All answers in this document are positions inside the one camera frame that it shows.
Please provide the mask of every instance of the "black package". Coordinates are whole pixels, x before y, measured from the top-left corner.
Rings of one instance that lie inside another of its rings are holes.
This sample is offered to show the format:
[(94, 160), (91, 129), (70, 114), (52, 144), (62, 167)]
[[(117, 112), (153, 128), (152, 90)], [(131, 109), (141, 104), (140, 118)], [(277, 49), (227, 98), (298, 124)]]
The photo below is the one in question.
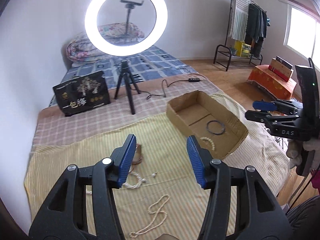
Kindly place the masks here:
[(65, 116), (110, 104), (103, 75), (103, 71), (98, 71), (53, 87), (58, 106)]
[(289, 62), (285, 61), (284, 59), (280, 58), (279, 56), (276, 57), (276, 61), (279, 61), (282, 65), (284, 65), (288, 69), (293, 68), (293, 65), (291, 65)]

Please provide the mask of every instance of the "person's hand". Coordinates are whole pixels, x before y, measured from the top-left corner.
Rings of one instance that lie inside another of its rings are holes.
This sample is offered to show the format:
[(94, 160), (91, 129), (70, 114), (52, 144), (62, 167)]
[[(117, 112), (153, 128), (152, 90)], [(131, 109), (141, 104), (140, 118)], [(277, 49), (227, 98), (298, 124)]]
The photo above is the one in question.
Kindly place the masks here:
[(316, 170), (320, 163), (320, 140), (311, 138), (308, 142), (288, 140), (287, 156), (290, 158), (290, 169), (302, 163), (302, 146), (306, 151), (315, 150), (315, 156), (311, 164), (311, 170)]

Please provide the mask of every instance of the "orange tablecloth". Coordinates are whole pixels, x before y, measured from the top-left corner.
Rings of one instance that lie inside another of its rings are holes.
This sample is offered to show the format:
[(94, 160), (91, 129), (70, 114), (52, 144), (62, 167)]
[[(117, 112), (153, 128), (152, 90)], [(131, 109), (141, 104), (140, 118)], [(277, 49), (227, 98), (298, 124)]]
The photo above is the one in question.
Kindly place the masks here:
[(252, 70), (248, 81), (256, 82), (275, 98), (290, 100), (297, 83), (292, 78), (288, 82), (284, 81), (268, 68), (269, 65), (256, 66)]

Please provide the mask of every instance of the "black ring bangle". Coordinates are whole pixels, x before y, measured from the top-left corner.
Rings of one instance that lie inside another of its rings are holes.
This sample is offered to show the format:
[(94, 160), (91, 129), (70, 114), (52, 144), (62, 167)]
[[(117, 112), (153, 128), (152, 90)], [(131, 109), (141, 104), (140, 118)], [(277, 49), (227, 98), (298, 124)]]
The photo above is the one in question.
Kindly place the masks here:
[[(212, 122), (217, 122), (217, 123), (219, 123), (221, 126), (222, 126), (222, 132), (221, 133), (214, 133), (214, 132), (211, 132), (210, 130), (209, 130), (209, 124), (210, 123), (212, 123)], [(213, 121), (210, 121), (210, 122), (207, 122), (207, 131), (209, 132), (209, 133), (211, 133), (211, 134), (214, 134), (214, 135), (222, 135), (225, 131), (226, 131), (226, 127), (225, 127), (225, 125), (222, 123), (222, 122), (219, 122), (218, 120), (213, 120)]]

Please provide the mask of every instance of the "ring light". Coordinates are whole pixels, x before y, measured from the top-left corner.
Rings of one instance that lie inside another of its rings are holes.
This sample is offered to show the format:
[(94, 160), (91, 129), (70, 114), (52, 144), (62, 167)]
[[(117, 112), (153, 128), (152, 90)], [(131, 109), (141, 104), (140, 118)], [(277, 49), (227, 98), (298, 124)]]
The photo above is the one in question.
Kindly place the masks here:
[(85, 15), (84, 25), (91, 43), (104, 53), (113, 56), (130, 56), (140, 53), (154, 45), (162, 36), (168, 21), (168, 10), (164, 0), (151, 0), (156, 9), (156, 24), (150, 35), (138, 44), (116, 46), (107, 42), (99, 33), (97, 17), (106, 0), (92, 0)]

